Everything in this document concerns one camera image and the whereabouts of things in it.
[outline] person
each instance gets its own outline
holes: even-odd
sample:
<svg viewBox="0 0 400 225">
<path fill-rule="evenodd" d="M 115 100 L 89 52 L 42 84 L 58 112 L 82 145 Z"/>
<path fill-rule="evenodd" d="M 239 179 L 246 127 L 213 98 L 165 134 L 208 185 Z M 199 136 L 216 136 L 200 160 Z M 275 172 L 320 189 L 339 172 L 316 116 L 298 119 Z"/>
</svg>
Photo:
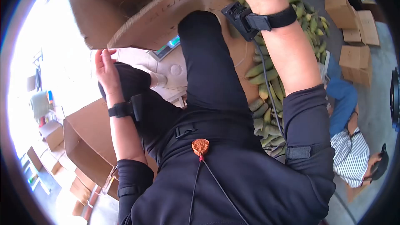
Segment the person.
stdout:
<svg viewBox="0 0 400 225">
<path fill-rule="evenodd" d="M 350 188 L 371 183 L 371 168 L 382 159 L 380 153 L 370 157 L 370 149 L 358 127 L 357 91 L 348 82 L 332 78 L 326 93 L 335 99 L 330 108 L 330 145 L 335 149 L 333 167 Z"/>
<path fill-rule="evenodd" d="M 246 1 L 259 15 L 289 7 L 287 0 Z M 139 122 L 129 116 L 110 118 L 119 174 L 118 223 L 318 224 L 336 188 L 334 149 L 326 91 L 299 23 L 262 31 L 287 94 L 283 106 L 288 149 L 308 154 L 289 153 L 285 164 L 268 156 L 254 135 L 217 17 L 194 11 L 179 22 L 177 31 L 187 66 L 185 109 L 151 90 L 148 73 L 114 64 L 110 55 L 115 51 L 96 53 L 96 75 L 108 108 L 142 96 Z M 158 163 L 154 181 L 139 135 Z M 204 159 L 226 196 L 206 167 L 196 178 L 199 157 L 191 146 L 196 139 L 209 141 Z"/>
</svg>

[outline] digital scale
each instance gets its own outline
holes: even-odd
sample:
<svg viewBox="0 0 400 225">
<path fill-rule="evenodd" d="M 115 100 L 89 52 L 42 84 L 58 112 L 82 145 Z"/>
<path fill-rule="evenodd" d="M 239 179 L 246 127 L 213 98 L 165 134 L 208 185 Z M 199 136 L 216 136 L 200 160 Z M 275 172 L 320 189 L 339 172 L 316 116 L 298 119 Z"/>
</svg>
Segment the digital scale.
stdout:
<svg viewBox="0 0 400 225">
<path fill-rule="evenodd" d="M 180 38 L 177 35 L 171 41 L 169 41 L 166 45 L 161 47 L 158 51 L 148 51 L 147 53 L 152 56 L 157 62 L 160 62 L 163 58 L 165 58 L 170 52 L 172 52 L 178 45 L 180 45 Z"/>
</svg>

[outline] white shoe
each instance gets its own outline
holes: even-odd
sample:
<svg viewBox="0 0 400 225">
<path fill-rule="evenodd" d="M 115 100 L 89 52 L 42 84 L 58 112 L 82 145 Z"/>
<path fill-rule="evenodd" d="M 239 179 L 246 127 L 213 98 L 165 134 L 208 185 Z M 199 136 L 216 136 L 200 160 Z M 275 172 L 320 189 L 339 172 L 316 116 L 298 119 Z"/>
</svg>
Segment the white shoe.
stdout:
<svg viewBox="0 0 400 225">
<path fill-rule="evenodd" d="M 164 88 L 164 86 L 167 84 L 167 77 L 164 76 L 163 74 L 152 72 L 144 65 L 133 65 L 132 67 L 150 74 L 151 77 L 150 88 L 152 89 Z"/>
</svg>

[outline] forearm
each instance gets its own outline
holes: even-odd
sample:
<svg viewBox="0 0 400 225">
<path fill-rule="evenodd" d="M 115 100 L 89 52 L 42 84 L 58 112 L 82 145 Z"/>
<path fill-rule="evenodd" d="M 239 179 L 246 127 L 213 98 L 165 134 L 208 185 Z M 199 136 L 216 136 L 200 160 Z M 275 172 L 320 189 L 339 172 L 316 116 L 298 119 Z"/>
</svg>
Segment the forearm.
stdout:
<svg viewBox="0 0 400 225">
<path fill-rule="evenodd" d="M 125 101 L 120 91 L 107 95 L 106 98 L 108 108 L 112 108 L 116 103 Z M 130 116 L 123 118 L 110 117 L 110 126 L 117 161 L 129 159 L 140 161 L 147 165 L 142 144 L 132 118 Z"/>
<path fill-rule="evenodd" d="M 274 14 L 289 6 L 287 0 L 253 0 L 249 4 L 260 15 Z M 297 21 L 262 34 L 286 95 L 321 83 L 314 51 Z"/>
</svg>

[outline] plastic buckle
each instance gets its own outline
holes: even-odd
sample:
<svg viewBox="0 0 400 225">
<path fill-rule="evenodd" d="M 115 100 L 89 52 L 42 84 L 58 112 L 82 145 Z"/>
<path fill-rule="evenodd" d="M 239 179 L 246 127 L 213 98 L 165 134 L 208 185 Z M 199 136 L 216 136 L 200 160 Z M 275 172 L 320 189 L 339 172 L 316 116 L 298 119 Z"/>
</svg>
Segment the plastic buckle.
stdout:
<svg viewBox="0 0 400 225">
<path fill-rule="evenodd" d="M 246 19 L 246 16 L 252 13 L 250 8 L 242 6 L 239 2 L 234 2 L 228 4 L 221 12 L 247 42 L 252 41 L 257 35 L 258 30 L 252 28 Z"/>
<path fill-rule="evenodd" d="M 194 126 L 193 126 L 192 129 L 187 129 L 187 130 L 185 130 L 185 132 L 181 133 L 180 132 L 180 127 L 176 127 L 175 128 L 175 138 L 176 139 L 182 138 L 182 137 L 184 137 L 184 136 L 186 136 L 186 135 L 188 135 L 188 134 L 190 134 L 192 132 L 195 132 L 197 130 L 198 129 L 195 129 Z"/>
</svg>

